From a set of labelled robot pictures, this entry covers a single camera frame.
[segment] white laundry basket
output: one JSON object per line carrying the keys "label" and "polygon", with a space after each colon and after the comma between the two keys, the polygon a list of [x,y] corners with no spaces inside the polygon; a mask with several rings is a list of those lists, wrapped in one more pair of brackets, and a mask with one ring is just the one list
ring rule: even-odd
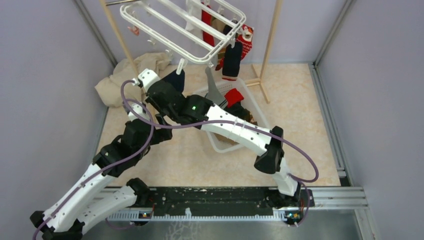
{"label": "white laundry basket", "polygon": [[[270,124],[268,123],[267,119],[264,116],[264,113],[259,108],[258,104],[256,103],[253,95],[249,91],[248,87],[246,86],[245,82],[238,78],[236,81],[219,81],[216,82],[216,87],[218,88],[219,92],[224,96],[228,91],[231,89],[237,89],[241,95],[243,95],[244,100],[241,101],[241,105],[250,111],[255,121],[257,121],[257,125],[259,127],[268,128],[270,129]],[[203,87],[201,89],[198,89],[193,92],[193,94],[200,95],[204,97],[208,93],[208,87]],[[213,149],[217,151],[218,153],[227,153],[230,151],[234,151],[236,149],[240,149],[243,146],[241,144],[232,145],[228,142],[220,141],[215,136],[214,133],[207,131],[206,132],[210,143],[212,144]]]}

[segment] beige cloth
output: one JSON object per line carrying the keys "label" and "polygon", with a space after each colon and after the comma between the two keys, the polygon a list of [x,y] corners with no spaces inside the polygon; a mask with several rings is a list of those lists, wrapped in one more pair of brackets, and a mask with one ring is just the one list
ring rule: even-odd
{"label": "beige cloth", "polygon": [[[170,59],[164,52],[145,53],[134,59],[134,63],[137,65],[138,73],[141,73],[144,69],[151,69],[159,75],[159,71],[164,70],[170,64]],[[106,106],[120,107],[123,105],[121,85],[124,81],[135,77],[130,61],[124,59],[116,65],[112,75],[103,78],[94,88]],[[140,87],[128,84],[124,91],[127,98],[142,100]]]}

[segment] aluminum frame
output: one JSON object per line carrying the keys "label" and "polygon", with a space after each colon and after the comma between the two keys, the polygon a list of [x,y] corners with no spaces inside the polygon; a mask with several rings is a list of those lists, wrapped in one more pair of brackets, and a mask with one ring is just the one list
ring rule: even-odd
{"label": "aluminum frame", "polygon": [[[90,13],[85,8],[83,0],[73,0],[84,18],[84,21],[97,38],[99,45],[104,51],[109,61],[116,66],[117,61],[112,54],[109,46],[107,45],[104,37],[101,35],[99,28],[90,16]],[[137,0],[119,0],[114,2],[108,2],[107,6],[118,5],[122,3],[136,2]],[[333,114],[331,112],[331,106],[328,102],[326,91],[322,83],[322,77],[320,75],[319,66],[320,63],[331,47],[333,40],[335,39],[339,29],[342,26],[343,21],[347,13],[352,8],[356,0],[346,0],[343,8],[341,9],[334,26],[331,28],[323,46],[321,47],[316,60],[313,63],[309,63],[309,69],[312,76],[312,81],[317,94],[319,106],[321,109],[322,116],[324,118],[325,128],[327,130],[328,138],[330,140],[331,150],[334,155],[337,172],[340,178],[348,178],[349,183],[353,186],[348,187],[309,187],[315,196],[315,202],[318,203],[316,207],[312,207],[311,210],[354,210],[358,229],[362,239],[364,240],[378,240],[379,234],[375,227],[374,220],[371,216],[371,212],[368,206],[368,202],[365,193],[360,186],[354,186],[355,182],[349,174],[349,165],[343,150],[342,142],[339,137],[337,126],[335,124]],[[105,188],[100,192],[94,200],[98,200],[111,194],[111,191],[115,191],[116,188]]]}

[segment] clothespin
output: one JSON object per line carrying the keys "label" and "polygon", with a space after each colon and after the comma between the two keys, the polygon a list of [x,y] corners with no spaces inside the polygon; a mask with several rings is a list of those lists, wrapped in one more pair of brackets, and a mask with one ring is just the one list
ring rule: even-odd
{"label": "clothespin", "polygon": [[179,60],[178,66],[176,67],[176,74],[177,75],[180,75],[181,74],[181,71],[183,70],[183,68],[185,68],[187,66],[187,63],[188,62],[189,61],[187,59],[185,59],[185,58],[181,58]]}
{"label": "clothespin", "polygon": [[210,59],[210,61],[207,63],[207,66],[209,67],[209,68],[213,68],[214,66],[216,66],[218,64],[218,56],[217,55],[215,55],[215,56],[213,56],[211,59]]}
{"label": "clothespin", "polygon": [[235,37],[231,38],[231,39],[229,40],[229,44],[231,44],[231,48],[233,49],[233,48],[234,48],[234,46],[236,45],[236,38],[235,38]]}

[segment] white clothes drying rack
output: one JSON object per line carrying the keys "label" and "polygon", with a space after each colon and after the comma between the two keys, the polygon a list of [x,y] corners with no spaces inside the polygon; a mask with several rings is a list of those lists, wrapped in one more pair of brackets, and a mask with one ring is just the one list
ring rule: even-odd
{"label": "white clothes drying rack", "polygon": [[[189,60],[190,62],[193,62],[195,64],[209,64],[210,67],[212,67],[211,59],[217,55],[220,50],[224,47],[226,47],[228,44],[231,44],[234,46],[234,43],[236,42],[236,33],[241,29],[243,24],[246,22],[246,15],[237,9],[236,7],[232,6],[231,4],[227,3],[224,0],[215,0],[218,4],[220,4],[222,7],[228,9],[233,14],[234,18],[237,19],[237,23],[232,22],[231,20],[227,19],[226,17],[219,14],[217,11],[214,11],[207,6],[203,5],[202,3],[195,1],[195,0],[188,0],[189,4],[191,5],[191,8],[199,8],[207,13],[209,13],[211,16],[217,18],[218,20],[222,21],[226,25],[230,26],[232,29],[231,31],[224,35],[223,33],[219,32],[215,28],[211,27],[210,25],[202,22],[200,19],[196,18],[195,16],[190,15],[190,11],[186,11],[173,3],[170,0],[156,0],[157,2],[163,4],[164,6],[168,7],[169,10],[173,11],[180,17],[182,17],[184,20],[187,21],[187,23],[191,23],[196,28],[199,28],[203,32],[206,32],[210,35],[212,35],[214,38],[218,39],[219,42],[215,46],[211,46],[203,39],[198,38],[191,32],[185,30],[183,27],[179,26],[175,22],[169,20],[164,15],[160,14],[156,10],[154,10],[146,0],[136,1],[131,4],[122,5],[120,7],[120,15],[130,22],[132,25],[136,26],[143,32],[147,33],[150,36],[150,41],[155,42],[159,41],[162,44],[164,44],[167,48],[173,50],[175,53],[181,55],[184,59]],[[142,8],[144,11],[146,11],[151,17],[155,17],[158,20],[162,21],[169,27],[173,28],[177,32],[181,33],[183,36],[187,37],[189,40],[192,40],[202,48],[207,50],[207,54],[203,57],[197,57],[194,56],[189,49],[184,49],[178,44],[174,43],[169,38],[166,38],[162,34],[158,33],[156,30],[154,30],[153,27],[150,27],[146,25],[145,23],[141,22],[139,19],[137,19],[132,13],[135,8]]]}
{"label": "white clothes drying rack", "polygon": [[[203,4],[198,3],[194,0],[189,0],[190,3],[192,3],[192,5],[194,5],[195,7],[201,8],[203,11],[208,12],[209,14],[214,16],[215,18],[219,19],[220,21],[224,22],[225,24],[227,24],[227,25],[229,25],[233,28],[232,31],[230,31],[227,35],[224,35],[221,32],[210,27],[209,25],[205,24],[204,22],[202,22],[202,21],[198,20],[197,18],[191,16],[187,11],[176,6],[170,0],[156,0],[156,1],[161,2],[163,5],[167,6],[168,8],[170,8],[172,11],[174,11],[178,15],[180,15],[187,22],[192,23],[195,27],[198,27],[201,30],[203,30],[203,31],[211,34],[215,38],[217,38],[220,42],[218,44],[216,44],[215,47],[212,47],[212,46],[208,45],[206,42],[204,42],[202,39],[199,39],[198,37],[194,36],[190,32],[186,31],[184,28],[178,26],[174,22],[168,20],[166,17],[164,17],[163,15],[156,12],[154,9],[152,9],[146,3],[147,0],[116,0],[116,1],[112,1],[112,2],[106,2],[106,0],[99,0],[99,1],[100,1],[102,8],[103,8],[104,13],[106,14],[108,21],[110,23],[110,26],[112,27],[113,31],[116,34],[116,37],[119,40],[119,43],[120,43],[120,45],[121,45],[121,47],[122,47],[122,49],[125,53],[126,58],[128,59],[129,63],[131,64],[131,67],[134,71],[135,78],[137,78],[138,75],[139,75],[137,66],[136,66],[134,59],[133,59],[133,57],[132,57],[132,55],[131,55],[128,47],[127,47],[127,44],[126,44],[126,42],[125,42],[125,40],[124,40],[124,38],[123,38],[119,28],[118,28],[118,25],[115,21],[115,18],[112,15],[112,13],[109,9],[109,6],[120,5],[120,4],[128,4],[128,3],[138,4],[139,6],[143,7],[147,11],[148,14],[153,15],[156,18],[162,20],[168,26],[174,28],[176,31],[182,33],[187,38],[189,38],[190,40],[194,41],[195,43],[197,43],[198,45],[204,47],[205,49],[207,49],[209,51],[204,57],[193,56],[189,51],[179,47],[177,44],[173,43],[172,41],[170,41],[166,37],[160,35],[156,31],[154,31],[152,28],[148,27],[147,25],[145,25],[144,23],[140,22],[138,19],[133,17],[132,12],[130,13],[130,8],[126,8],[126,6],[122,6],[121,9],[120,9],[121,10],[120,13],[121,13],[122,17],[124,19],[126,19],[128,22],[130,22],[132,25],[137,26],[139,29],[141,29],[142,31],[149,34],[151,36],[151,39],[148,40],[149,42],[154,43],[153,40],[156,39],[156,40],[160,41],[161,43],[163,43],[165,46],[168,46],[168,48],[170,50],[173,50],[176,53],[183,56],[183,58],[180,60],[180,64],[179,64],[179,67],[178,67],[179,69],[184,67],[185,65],[187,65],[188,60],[190,60],[194,63],[207,63],[207,64],[209,64],[210,67],[212,67],[211,66],[212,63],[210,62],[211,59],[214,57],[214,55],[216,55],[220,51],[220,49],[225,47],[228,43],[230,43],[230,44],[234,43],[232,41],[234,39],[235,34],[240,29],[240,27],[243,25],[243,23],[246,21],[246,15],[242,11],[238,10],[237,8],[235,8],[234,6],[232,6],[231,4],[227,3],[224,0],[215,0],[215,2],[217,2],[220,5],[220,8],[217,11],[214,11],[214,10],[212,10],[212,9],[210,9],[210,8],[204,6]],[[272,16],[271,29],[269,31],[268,41],[267,41],[267,44],[266,44],[266,51],[265,51],[265,55],[263,57],[263,62],[262,62],[262,67],[260,69],[260,72],[258,73],[257,70],[252,65],[252,69],[253,69],[254,73],[256,74],[256,78],[245,81],[245,83],[247,84],[248,87],[259,85],[260,90],[262,91],[263,97],[265,98],[265,100],[268,104],[270,103],[270,98],[268,97],[267,91],[266,91],[266,89],[263,85],[262,80],[264,79],[265,70],[266,70],[266,67],[268,65],[268,59],[270,57],[271,48],[272,48],[273,41],[274,41],[274,34],[276,32],[276,29],[277,29],[277,22],[278,22],[278,19],[279,19],[279,16],[280,16],[282,4],[283,4],[283,0],[276,0],[275,1],[274,13],[273,13],[273,16]],[[222,6],[226,7],[228,10],[233,12],[235,16],[239,17],[238,23],[233,23],[232,21],[228,20],[227,18],[221,16],[220,13],[223,9]],[[169,49],[167,49],[166,51],[167,51],[167,53],[170,53],[170,55],[172,55],[172,51],[170,51]]]}

